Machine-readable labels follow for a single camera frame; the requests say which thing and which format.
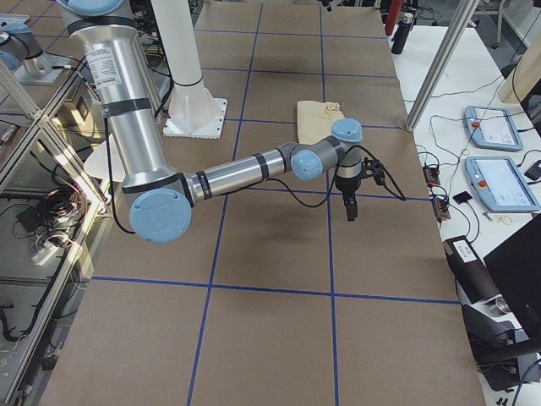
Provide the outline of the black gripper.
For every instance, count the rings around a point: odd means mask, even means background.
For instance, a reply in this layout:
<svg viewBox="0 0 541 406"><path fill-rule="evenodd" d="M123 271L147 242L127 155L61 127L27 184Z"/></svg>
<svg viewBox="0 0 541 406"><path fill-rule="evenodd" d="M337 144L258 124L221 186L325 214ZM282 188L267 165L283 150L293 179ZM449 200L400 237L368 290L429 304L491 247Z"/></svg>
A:
<svg viewBox="0 0 541 406"><path fill-rule="evenodd" d="M361 184L362 164L340 166L336 173L335 186L342 192L347 220L354 222L358 218L358 203L355 197Z"/></svg>

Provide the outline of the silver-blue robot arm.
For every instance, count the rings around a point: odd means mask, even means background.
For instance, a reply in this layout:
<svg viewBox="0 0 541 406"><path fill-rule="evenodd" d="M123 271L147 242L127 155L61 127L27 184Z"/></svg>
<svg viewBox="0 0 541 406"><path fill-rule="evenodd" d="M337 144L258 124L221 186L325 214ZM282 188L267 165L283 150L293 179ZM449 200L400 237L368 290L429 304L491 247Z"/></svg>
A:
<svg viewBox="0 0 541 406"><path fill-rule="evenodd" d="M171 75L169 118L156 120L144 54L126 1L62 1L70 37L84 50L102 104L106 148L117 150L130 231L165 244L183 236L194 207L293 172L308 182L333 170L347 218L358 215L356 191L363 139L358 121L345 118L312 145L286 143L211 166L203 150L221 135L227 103L205 87L193 22L185 1L151 4Z"/></svg>
<svg viewBox="0 0 541 406"><path fill-rule="evenodd" d="M152 0L151 5L174 82L183 87L197 85L203 75L189 2Z"/></svg>

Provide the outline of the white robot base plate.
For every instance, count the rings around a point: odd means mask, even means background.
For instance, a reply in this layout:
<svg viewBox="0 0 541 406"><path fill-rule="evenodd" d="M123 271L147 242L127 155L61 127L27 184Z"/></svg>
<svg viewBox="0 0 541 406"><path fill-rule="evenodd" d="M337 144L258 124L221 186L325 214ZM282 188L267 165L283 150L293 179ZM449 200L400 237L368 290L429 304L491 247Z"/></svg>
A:
<svg viewBox="0 0 541 406"><path fill-rule="evenodd" d="M174 85L163 133L168 137L219 139L228 100L215 98L203 82Z"/></svg>

